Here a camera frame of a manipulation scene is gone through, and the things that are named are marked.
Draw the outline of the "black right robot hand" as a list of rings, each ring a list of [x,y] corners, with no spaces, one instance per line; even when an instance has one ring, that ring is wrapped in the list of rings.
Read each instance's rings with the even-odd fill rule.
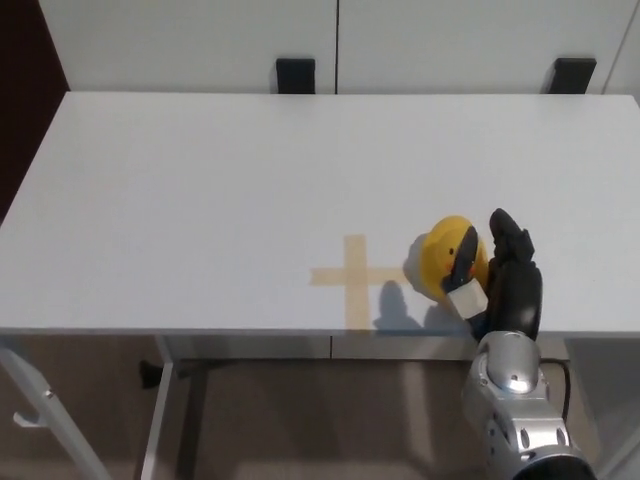
[[[530,234],[502,208],[491,214],[489,227],[494,257],[487,263],[486,284],[472,275],[479,265],[475,259],[479,237],[470,226],[441,288],[454,313],[469,325],[474,340],[481,341],[495,331],[516,332],[534,340],[541,320],[543,280],[533,260]]]

